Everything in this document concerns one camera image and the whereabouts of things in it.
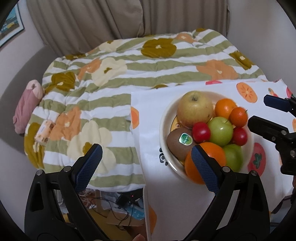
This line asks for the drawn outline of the person's hand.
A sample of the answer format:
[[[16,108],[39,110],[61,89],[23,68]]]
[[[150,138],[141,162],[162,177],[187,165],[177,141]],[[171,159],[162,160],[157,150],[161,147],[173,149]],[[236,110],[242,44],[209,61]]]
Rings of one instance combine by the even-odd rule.
[[[145,241],[145,237],[139,233],[132,241]]]

